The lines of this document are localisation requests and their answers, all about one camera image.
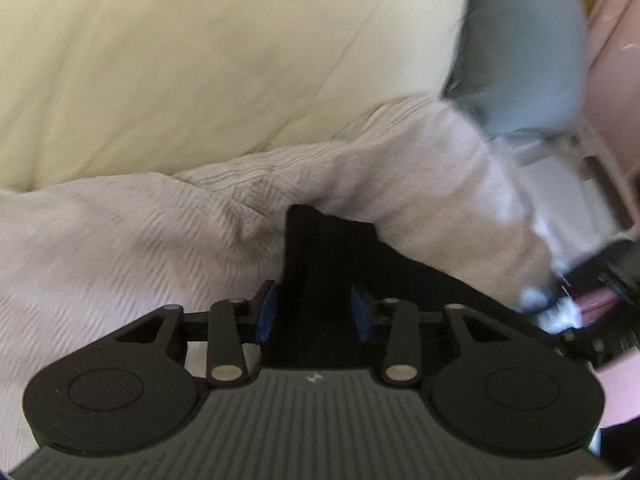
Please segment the black garment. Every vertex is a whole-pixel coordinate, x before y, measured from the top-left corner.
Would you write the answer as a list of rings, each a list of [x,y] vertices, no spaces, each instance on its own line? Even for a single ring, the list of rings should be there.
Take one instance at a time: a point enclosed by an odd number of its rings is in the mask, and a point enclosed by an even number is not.
[[[282,276],[259,322],[266,367],[349,368],[349,350],[357,340],[354,290],[375,300],[407,299],[419,306],[465,304],[480,312],[489,312],[494,304],[503,307],[470,285],[396,252],[378,239],[370,223],[294,205],[286,213],[284,241]],[[553,336],[508,311],[524,322],[510,325],[526,339],[553,347]]]

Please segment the pink grey woven bedspread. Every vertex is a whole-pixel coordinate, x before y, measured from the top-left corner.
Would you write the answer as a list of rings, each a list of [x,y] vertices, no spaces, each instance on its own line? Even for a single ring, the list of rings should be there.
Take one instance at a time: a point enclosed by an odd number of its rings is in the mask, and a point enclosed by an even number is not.
[[[548,281],[546,222],[454,104],[387,104],[332,140],[176,174],[1,194],[1,463],[35,451],[23,391],[50,362],[163,304],[254,294],[283,263],[285,213],[374,224],[403,255],[507,306]]]

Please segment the grey cushion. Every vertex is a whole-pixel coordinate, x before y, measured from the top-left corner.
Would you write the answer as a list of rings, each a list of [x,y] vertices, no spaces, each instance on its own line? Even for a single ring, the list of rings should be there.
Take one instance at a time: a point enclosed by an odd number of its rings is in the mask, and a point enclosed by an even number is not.
[[[447,99],[488,136],[577,122],[587,81],[580,0],[469,0]]]

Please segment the cream quilted duvet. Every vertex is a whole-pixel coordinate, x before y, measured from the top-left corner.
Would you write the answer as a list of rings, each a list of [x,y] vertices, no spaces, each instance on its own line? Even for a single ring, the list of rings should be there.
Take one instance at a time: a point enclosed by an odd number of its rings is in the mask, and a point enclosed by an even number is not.
[[[176,174],[438,96],[468,0],[1,0],[1,183]]]

